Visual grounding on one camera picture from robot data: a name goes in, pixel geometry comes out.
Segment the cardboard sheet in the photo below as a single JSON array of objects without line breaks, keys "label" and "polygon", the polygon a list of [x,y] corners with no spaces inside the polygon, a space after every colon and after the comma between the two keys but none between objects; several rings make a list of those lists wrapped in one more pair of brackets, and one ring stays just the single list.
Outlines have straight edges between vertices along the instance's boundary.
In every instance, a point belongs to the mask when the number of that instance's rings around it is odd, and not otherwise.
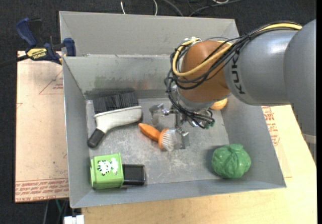
[{"label": "cardboard sheet", "polygon": [[62,66],[18,63],[15,202],[67,198]]},{"label": "cardboard sheet", "polygon": [[276,124],[276,121],[274,119],[274,109],[276,107],[268,107],[268,106],[262,106],[263,114],[265,117],[265,121],[267,123],[268,131],[271,135],[271,139],[275,148],[275,152],[278,158],[278,162],[281,165],[281,169],[283,171],[283,177],[284,178],[290,178],[292,177],[292,173],[290,171],[289,165],[287,163],[287,159],[285,157],[285,152],[283,148],[283,143],[281,142],[281,137],[278,132],[278,126]]}]

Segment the small brush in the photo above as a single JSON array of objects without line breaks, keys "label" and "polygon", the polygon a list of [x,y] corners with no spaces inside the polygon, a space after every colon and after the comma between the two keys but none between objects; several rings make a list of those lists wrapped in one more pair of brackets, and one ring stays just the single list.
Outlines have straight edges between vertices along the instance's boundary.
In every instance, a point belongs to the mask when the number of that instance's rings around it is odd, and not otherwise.
[{"label": "small brush", "polygon": [[164,128],[161,132],[159,132],[156,128],[148,124],[139,123],[138,126],[143,134],[152,140],[157,141],[161,149],[166,149],[167,151],[171,152],[178,143],[175,129]]},{"label": "small brush", "polygon": [[90,148],[95,148],[107,131],[114,127],[137,122],[142,117],[135,92],[119,93],[93,99],[96,129],[88,140]]}]

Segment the gray metal bin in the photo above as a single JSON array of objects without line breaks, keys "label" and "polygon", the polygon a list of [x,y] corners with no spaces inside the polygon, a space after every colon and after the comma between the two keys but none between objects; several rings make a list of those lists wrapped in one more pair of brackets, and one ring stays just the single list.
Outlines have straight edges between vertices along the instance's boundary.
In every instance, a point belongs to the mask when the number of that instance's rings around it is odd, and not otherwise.
[{"label": "gray metal bin", "polygon": [[[234,20],[60,12],[61,38],[75,41],[76,57],[64,57],[63,79],[70,206],[73,208],[285,187],[261,107],[235,97],[214,112],[216,124],[203,130],[185,128],[190,146],[161,151],[137,124],[113,129],[96,149],[88,148],[86,99],[97,91],[135,89],[143,122],[151,123],[149,107],[169,107],[164,78],[169,54],[185,38],[235,38]],[[162,118],[164,125],[174,119]],[[241,143],[252,159],[238,180],[224,180],[211,169],[218,146]],[[123,163],[144,164],[142,187],[94,190],[89,183],[92,156],[120,152]]]}]

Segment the yellow cable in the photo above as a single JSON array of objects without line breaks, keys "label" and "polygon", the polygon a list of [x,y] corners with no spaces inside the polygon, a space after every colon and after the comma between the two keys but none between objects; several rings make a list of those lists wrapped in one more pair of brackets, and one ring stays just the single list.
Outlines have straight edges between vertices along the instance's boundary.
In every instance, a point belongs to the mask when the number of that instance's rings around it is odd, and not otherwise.
[{"label": "yellow cable", "polygon": [[[302,26],[297,25],[297,24],[291,24],[291,23],[278,23],[278,24],[272,24],[269,25],[267,27],[264,27],[263,29],[260,29],[260,31],[264,31],[264,30],[268,30],[268,29],[273,29],[273,28],[280,28],[280,27],[286,27],[286,28],[292,28],[295,30],[300,30],[302,29]],[[177,52],[174,56],[174,60],[172,63],[172,71],[175,75],[179,76],[179,77],[186,77],[189,76],[190,74],[195,73],[196,71],[200,70],[201,68],[203,68],[205,65],[207,65],[210,61],[212,61],[213,59],[215,59],[216,57],[220,57],[222,56],[227,50],[229,50],[229,48],[232,46],[231,43],[228,43],[228,46],[221,49],[220,51],[218,51],[216,54],[212,55],[209,59],[207,59],[205,62],[202,62],[200,65],[196,66],[195,68],[187,71],[187,72],[178,72],[176,69],[176,64],[177,64],[177,60],[178,57],[181,53],[181,50],[184,48],[184,46],[191,44],[194,41],[199,40],[198,38],[194,38],[193,40],[189,40],[185,43],[182,43],[181,46],[177,49]]]},{"label": "yellow cable", "polygon": [[297,25],[297,24],[278,23],[278,24],[272,24],[272,25],[266,26],[263,29],[261,29],[261,31],[264,31],[264,30],[267,30],[267,29],[272,29],[272,28],[279,28],[279,27],[293,28],[295,30],[301,30],[302,29],[302,26]]},{"label": "yellow cable", "polygon": [[173,70],[173,73],[179,77],[186,77],[190,74],[193,74],[195,73],[196,71],[198,71],[199,69],[203,68],[206,64],[208,64],[210,61],[212,61],[213,59],[215,59],[216,57],[220,57],[221,55],[223,55],[227,50],[229,50],[229,48],[232,46],[232,44],[229,44],[227,47],[225,47],[224,49],[220,50],[219,52],[217,52],[216,54],[212,55],[209,59],[207,59],[205,62],[202,62],[200,65],[196,66],[194,69],[191,69],[190,71],[187,71],[187,72],[184,72],[184,73],[180,73],[177,71],[176,69],[176,62],[177,62],[177,59],[178,59],[178,56],[180,54],[180,47],[177,51],[177,53],[175,54],[174,56],[174,59],[173,59],[173,63],[172,63],[172,70]]}]

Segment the green box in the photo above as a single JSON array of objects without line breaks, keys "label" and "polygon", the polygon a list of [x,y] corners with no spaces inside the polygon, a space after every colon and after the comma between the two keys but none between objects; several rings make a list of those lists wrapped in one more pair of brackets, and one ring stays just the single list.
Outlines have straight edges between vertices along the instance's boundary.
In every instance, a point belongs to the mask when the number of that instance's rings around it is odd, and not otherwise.
[{"label": "green box", "polygon": [[95,189],[121,187],[124,181],[121,154],[93,157],[90,173],[90,183]]}]

